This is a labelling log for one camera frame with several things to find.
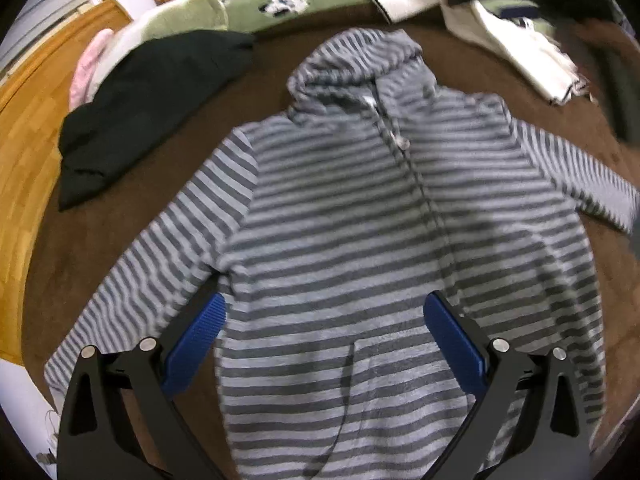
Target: striped hoodie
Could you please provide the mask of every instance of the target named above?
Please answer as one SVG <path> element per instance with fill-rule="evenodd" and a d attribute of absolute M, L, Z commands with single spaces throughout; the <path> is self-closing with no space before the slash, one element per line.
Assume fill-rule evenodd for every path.
<path fill-rule="evenodd" d="M 565 346 L 596 423 L 602 308 L 577 211 L 628 232 L 638 191 L 500 97 L 437 85 L 421 53 L 363 29 L 314 51 L 292 107 L 232 131 L 116 262 L 46 365 L 58 398 L 84 345 L 158 336 L 215 269 L 245 479 L 422 477 L 474 401 L 424 325 L 433 290 L 520 350 Z"/>

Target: kangaroo pocket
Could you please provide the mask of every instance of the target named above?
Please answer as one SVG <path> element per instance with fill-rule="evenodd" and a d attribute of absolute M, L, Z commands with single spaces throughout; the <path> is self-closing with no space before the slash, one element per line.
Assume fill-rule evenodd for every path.
<path fill-rule="evenodd" d="M 421 478 L 470 404 L 424 327 L 358 340 L 335 445 L 315 478 Z"/>

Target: brown blanket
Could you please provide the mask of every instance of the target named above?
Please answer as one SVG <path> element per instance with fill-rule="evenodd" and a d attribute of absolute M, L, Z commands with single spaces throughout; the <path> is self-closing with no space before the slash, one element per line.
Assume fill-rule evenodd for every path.
<path fill-rule="evenodd" d="M 514 116 L 563 136 L 640 186 L 640 152 L 612 136 L 586 98 L 564 107 L 545 103 L 514 68 L 480 48 L 452 37 L 438 12 L 389 27 L 372 6 L 316 14 L 271 29 L 255 49 L 252 69 L 210 99 L 164 145 L 103 195 L 58 212 L 49 202 L 24 300 L 22 352 L 33 381 L 49 396 L 43 366 L 116 259 L 172 199 L 233 126 L 259 121 L 286 108 L 285 83 L 293 69 L 324 40 L 351 26 L 404 28 L 424 49 L 439 84 L 465 92 L 495 92 Z M 620 420 L 640 392 L 640 265 L 626 239 L 607 225 L 584 218 L 604 304 L 607 415 L 599 440 Z M 213 360 L 200 369 L 177 405 L 206 451 L 229 476 L 228 455 L 215 391 Z M 145 452 L 152 454 L 143 442 Z"/>

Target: blue textured pad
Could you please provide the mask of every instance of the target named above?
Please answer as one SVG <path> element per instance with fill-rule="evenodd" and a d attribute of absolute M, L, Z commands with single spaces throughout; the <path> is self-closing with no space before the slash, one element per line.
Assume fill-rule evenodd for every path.
<path fill-rule="evenodd" d="M 222 294 L 214 294 L 164 362 L 162 391 L 171 398 L 187 389 L 225 323 Z"/>
<path fill-rule="evenodd" d="M 424 323 L 453 371 L 460 388 L 476 398 L 484 396 L 488 385 L 484 359 L 467 338 L 455 317 L 436 294 L 424 300 Z"/>

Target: wooden plank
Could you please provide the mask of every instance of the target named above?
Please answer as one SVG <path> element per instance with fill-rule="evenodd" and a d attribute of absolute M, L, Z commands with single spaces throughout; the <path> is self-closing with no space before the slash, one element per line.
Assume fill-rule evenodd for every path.
<path fill-rule="evenodd" d="M 13 363 L 22 364 L 24 285 L 60 173 L 58 136 L 76 62 L 99 30 L 130 21 L 116 0 L 103 0 L 43 43 L 0 88 L 0 358 Z"/>

